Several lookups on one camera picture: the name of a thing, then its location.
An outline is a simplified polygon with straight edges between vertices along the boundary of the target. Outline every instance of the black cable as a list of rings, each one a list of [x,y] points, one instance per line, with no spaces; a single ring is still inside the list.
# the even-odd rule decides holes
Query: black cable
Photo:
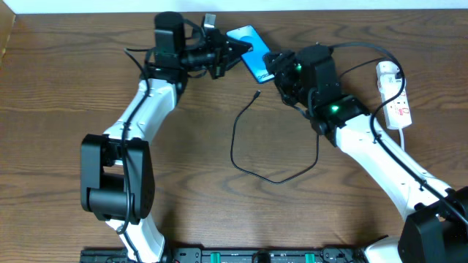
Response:
[[[255,262],[255,258],[258,256],[258,254],[260,254],[260,253],[262,253],[262,252],[263,252],[263,253],[267,253],[266,250],[260,249],[259,251],[257,251],[257,252],[252,256],[252,263]]]
[[[307,104],[309,106],[309,116],[314,117],[314,113],[312,111],[312,96],[315,95],[315,91],[313,89],[309,89],[309,92],[307,93]]]
[[[119,263],[120,260],[118,260],[117,262],[113,261],[112,259],[120,259],[122,257],[122,255],[115,255],[115,256],[109,256],[108,258],[105,259],[105,262],[104,263],[108,263],[108,261],[110,260],[110,263]]]
[[[345,74],[347,74],[348,72],[351,72],[351,71],[353,71],[353,70],[355,70],[355,69],[357,69],[357,68],[359,68],[359,67],[365,66],[365,65],[370,64],[370,63],[372,63],[372,62],[383,61],[383,60],[385,60],[385,58],[374,58],[374,59],[372,59],[372,60],[370,60],[370,61],[366,61],[366,62],[364,62],[364,63],[362,63],[362,64],[359,64],[359,65],[357,65],[357,66],[354,66],[354,67],[352,67],[351,69],[348,69],[348,70],[344,71],[343,73],[341,73],[341,74],[339,75],[338,79],[340,80]]]
[[[298,106],[295,106],[295,105],[289,105],[288,103],[286,103],[283,99],[282,99],[282,102],[284,105],[286,106],[289,106],[291,108],[293,108],[294,110],[297,110],[304,118],[306,118],[307,120],[310,120],[310,117],[307,115],[307,113],[305,113],[301,108],[299,108]]]
[[[137,113],[138,109],[140,109],[141,105],[144,103],[146,98],[149,96],[149,81],[148,81],[148,75],[146,74],[146,70],[140,65],[140,63],[136,60],[136,58],[129,53],[129,51],[125,48],[124,52],[127,56],[129,56],[132,61],[137,65],[138,69],[140,69],[141,73],[143,74],[143,77],[145,79],[146,83],[146,92],[145,96],[140,100],[140,102],[137,104],[137,106],[133,109],[132,113],[130,113],[130,116],[127,118],[127,121],[124,122],[124,129],[122,130],[122,138],[121,138],[121,157],[122,157],[122,166],[124,167],[124,183],[125,183],[125,191],[127,193],[127,208],[125,211],[125,219],[124,219],[124,225],[122,227],[119,227],[117,229],[117,234],[122,235],[125,233],[127,230],[127,227],[129,226],[129,220],[130,220],[130,213],[132,211],[132,200],[131,200],[131,193],[130,193],[130,178],[129,178],[129,169],[127,165],[127,145],[125,144],[125,140],[127,139],[127,131],[128,128],[132,122],[133,116]]]
[[[138,49],[138,48],[125,48],[125,50],[129,52],[148,52],[150,48],[143,48],[143,49]]]
[[[348,258],[346,257],[346,254],[343,253],[343,251],[341,251],[340,248],[336,248],[336,249],[338,249],[338,251],[339,251],[341,254],[343,254],[345,263],[352,263],[352,262],[353,262],[353,259],[351,259],[351,261],[348,260]]]
[[[124,48],[125,54],[132,59],[132,61],[137,65],[138,69],[141,71],[141,74],[143,75],[143,78],[146,84],[146,92],[143,98],[140,100],[140,102],[138,102],[137,106],[130,113],[130,116],[127,118],[127,121],[124,122],[124,128],[122,130],[121,158],[122,158],[122,166],[124,167],[124,183],[125,183],[125,191],[127,194],[127,199],[126,199],[127,207],[125,211],[124,225],[117,228],[117,234],[118,235],[123,234],[125,236],[127,243],[130,245],[130,248],[135,253],[135,257],[137,261],[140,262],[140,256],[138,256],[138,250],[133,246],[131,242],[129,242],[129,238],[127,234],[127,227],[129,226],[129,221],[130,221],[130,213],[132,212],[132,198],[131,198],[132,193],[131,193],[131,188],[130,188],[129,169],[128,169],[128,164],[127,164],[127,145],[125,144],[125,141],[127,139],[127,131],[132,122],[133,117],[138,112],[138,109],[140,109],[141,105],[143,105],[146,98],[148,98],[150,94],[150,86],[149,86],[148,73],[146,71],[146,66],[147,66],[147,58],[151,55],[151,52],[153,49],[151,48],[149,50],[146,50],[145,68],[143,68],[141,64],[136,60],[136,58],[132,54],[129,53],[130,50],[134,50],[134,49]]]
[[[392,153],[392,151],[387,147],[387,145],[385,145],[383,143],[383,141],[380,139],[380,136],[378,135],[377,131],[375,130],[375,119],[377,117],[377,113],[379,112],[379,110],[381,110],[385,105],[387,105],[388,103],[392,102],[394,99],[398,98],[401,94],[401,92],[403,92],[404,90],[404,87],[405,87],[405,83],[406,83],[406,80],[404,78],[404,72],[403,72],[403,67],[401,66],[401,64],[399,63],[399,61],[395,58],[395,56],[390,53],[389,51],[387,51],[385,48],[383,47],[379,47],[379,46],[376,46],[376,45],[373,45],[373,44],[370,44],[370,43],[366,43],[366,42],[348,42],[348,43],[343,43],[343,44],[337,44],[337,45],[332,45],[330,46],[330,48],[334,49],[334,48],[338,48],[338,47],[368,47],[368,48],[373,48],[379,52],[381,52],[382,54],[386,55],[399,69],[400,69],[400,75],[401,75],[401,87],[400,87],[400,90],[397,94],[395,94],[395,96],[389,98],[388,100],[386,100],[385,102],[383,102],[381,105],[379,105],[379,107],[377,107],[377,109],[374,111],[374,113],[372,113],[371,115],[371,123],[370,123],[370,127],[371,127],[371,132],[372,134],[374,135],[374,139],[379,143],[379,145],[384,149],[384,151],[397,163],[400,165],[401,168],[403,168],[411,177],[413,177],[413,179],[415,179],[420,185],[421,187],[424,187],[427,191],[429,191],[431,194],[433,194],[437,199],[439,199],[458,219],[460,219],[460,221],[462,221],[465,225],[468,226],[468,220],[462,215],[460,214],[460,212],[449,202],[447,201],[443,195],[441,195],[441,193],[439,193],[437,190],[435,190],[434,188],[432,188],[432,186],[430,186],[428,183],[427,183],[427,180],[424,180],[422,178],[420,178],[414,171],[412,171],[402,160],[400,160],[395,154]]]
[[[192,76],[192,75],[190,75],[189,73],[187,73],[187,76],[190,77],[190,78],[201,78],[201,77],[203,77],[203,76],[206,75],[206,72],[207,72],[207,71],[208,71],[208,70],[205,69],[203,72],[201,72],[200,74],[197,74],[197,75],[195,75],[195,76]]]
[[[192,21],[188,19],[184,19],[184,23],[191,26],[193,28],[193,31],[200,33],[200,36],[198,37],[198,41],[193,45],[187,45],[186,50],[195,50],[201,47],[203,44],[205,44],[205,39],[206,39],[205,30],[203,30],[202,27],[199,27],[197,24],[193,23]]]
[[[129,247],[133,250],[133,255],[137,259],[137,262],[141,262],[140,254],[138,253],[138,250],[133,245],[132,241],[130,240],[129,235],[126,232],[124,233],[124,237],[125,237],[125,241],[127,242],[127,244],[129,244]]]
[[[235,121],[234,121],[233,139],[232,139],[232,141],[231,141],[231,151],[230,151],[231,162],[233,163],[233,166],[234,166],[236,169],[238,169],[239,171],[245,172],[246,174],[249,174],[249,175],[256,176],[256,177],[258,177],[258,178],[260,178],[260,179],[262,179],[262,180],[265,180],[265,181],[267,181],[267,182],[269,182],[269,183],[272,183],[272,184],[275,184],[275,185],[279,185],[279,184],[282,184],[282,183],[286,183],[287,181],[290,181],[290,180],[292,180],[292,179],[298,177],[299,175],[302,175],[303,173],[305,173],[305,172],[309,171],[310,169],[312,169],[312,168],[315,166],[315,164],[317,164],[317,162],[318,162],[318,160],[319,160],[319,135],[317,135],[317,139],[316,139],[316,140],[317,140],[317,153],[316,153],[316,155],[315,155],[315,161],[314,161],[314,163],[313,163],[311,166],[307,167],[306,169],[304,169],[304,170],[302,170],[302,171],[296,173],[295,175],[289,176],[288,178],[286,178],[286,179],[284,179],[284,180],[273,181],[273,180],[270,180],[270,179],[268,179],[268,178],[265,178],[265,177],[263,177],[263,176],[261,176],[261,175],[258,175],[258,174],[254,173],[254,172],[250,172],[250,171],[247,171],[247,170],[245,170],[245,169],[240,168],[239,166],[237,166],[237,165],[235,164],[234,158],[233,158],[233,148],[234,148],[234,138],[235,138],[235,127],[237,126],[237,121],[238,121],[239,118],[241,117],[242,113],[244,113],[244,111],[246,111],[246,110],[250,107],[250,105],[252,105],[252,103],[254,103],[255,99],[258,98],[259,95],[260,95],[260,91],[257,91],[257,92],[255,93],[255,95],[254,95],[254,98],[253,98],[253,99],[250,101],[250,103],[248,103],[248,105],[239,113],[239,115],[237,116],[237,118],[236,118]]]

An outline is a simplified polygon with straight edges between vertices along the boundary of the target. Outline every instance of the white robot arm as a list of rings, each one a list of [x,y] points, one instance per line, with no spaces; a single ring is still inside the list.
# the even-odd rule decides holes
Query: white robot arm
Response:
[[[466,204],[468,188],[455,192],[430,175],[383,131],[375,113],[371,115],[353,95],[342,93],[331,54],[338,47],[355,46],[374,48],[395,63],[392,82],[398,90],[379,106],[384,107],[401,95],[406,81],[398,61],[381,47],[361,42],[330,47],[317,44],[297,53],[268,53],[264,62],[268,73],[275,76],[285,104],[306,107],[313,130],[356,160],[390,197],[405,221],[401,238],[385,238],[370,245],[364,250],[366,260],[459,262],[461,257],[456,254],[468,255],[462,245],[467,243],[468,206],[461,205]],[[446,220],[439,222],[437,215]],[[461,238],[451,240],[447,233],[454,232]]]
[[[176,86],[168,83],[166,80],[149,79],[148,82],[150,85],[149,96],[135,113],[129,126],[127,140],[139,138],[151,144],[163,120],[176,107],[177,92]],[[137,95],[125,110],[124,114],[114,125],[107,129],[104,134],[108,135],[111,139],[119,140],[121,138],[124,121],[128,119],[131,112],[145,96],[146,89],[145,80],[141,80],[138,85]],[[116,161],[116,164],[121,165],[121,161]],[[124,221],[110,219],[106,221],[106,224],[117,231],[117,229],[124,224]],[[128,257],[131,260],[137,261],[135,251],[133,251],[133,248],[136,248],[140,255],[141,262],[160,261],[165,247],[165,239],[156,228],[151,213],[149,213],[146,218],[141,219],[138,225],[130,224],[127,227],[127,234],[129,240],[127,240],[123,234],[119,235],[119,237],[127,247],[129,252]]]
[[[158,14],[158,45],[133,50],[147,52],[144,66],[126,51],[142,72],[136,96],[103,135],[88,134],[82,142],[81,205],[117,231],[131,260],[170,261],[163,256],[165,239],[150,213],[155,186],[149,145],[184,92],[189,72],[223,77],[252,48],[221,34],[215,19],[207,14],[199,27],[176,12]],[[193,27],[192,38],[198,38],[194,45],[186,45],[185,23]],[[149,61],[152,55],[154,63]],[[113,165],[123,165],[123,177],[104,172],[104,166]]]

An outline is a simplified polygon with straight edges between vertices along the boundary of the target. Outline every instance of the blue phone case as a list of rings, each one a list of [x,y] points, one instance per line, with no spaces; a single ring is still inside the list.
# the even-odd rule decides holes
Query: blue phone case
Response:
[[[250,72],[254,75],[255,80],[257,80],[259,84],[263,84],[274,79],[274,76],[267,72],[265,63],[263,63],[263,56],[270,52],[270,49],[265,45],[264,41],[255,31],[253,26],[237,28],[227,32],[226,35],[233,39],[252,44],[253,51],[243,54],[242,60],[244,60],[247,68],[249,68]]]

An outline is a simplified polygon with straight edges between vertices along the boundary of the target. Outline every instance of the wooden table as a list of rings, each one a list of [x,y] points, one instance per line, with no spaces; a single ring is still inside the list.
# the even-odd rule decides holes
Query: wooden table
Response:
[[[468,11],[217,15],[222,31],[252,24],[272,50],[349,41],[391,50],[408,79],[407,151],[454,188],[468,184]],[[80,206],[80,143],[113,124],[135,95],[139,72],[122,49],[154,45],[153,16],[19,15],[0,71],[0,261],[76,262],[85,247],[122,246]],[[184,16],[198,23],[203,14]],[[349,48],[333,57],[342,72],[378,55]],[[348,74],[344,86],[371,109],[380,102],[372,66]],[[231,165],[234,118],[259,88],[238,124],[238,164],[278,180],[313,161],[314,131],[273,83],[256,84],[243,64],[219,80],[190,80],[151,146],[152,214],[166,238],[307,248],[399,235],[392,202],[325,138],[318,165],[282,186]]]

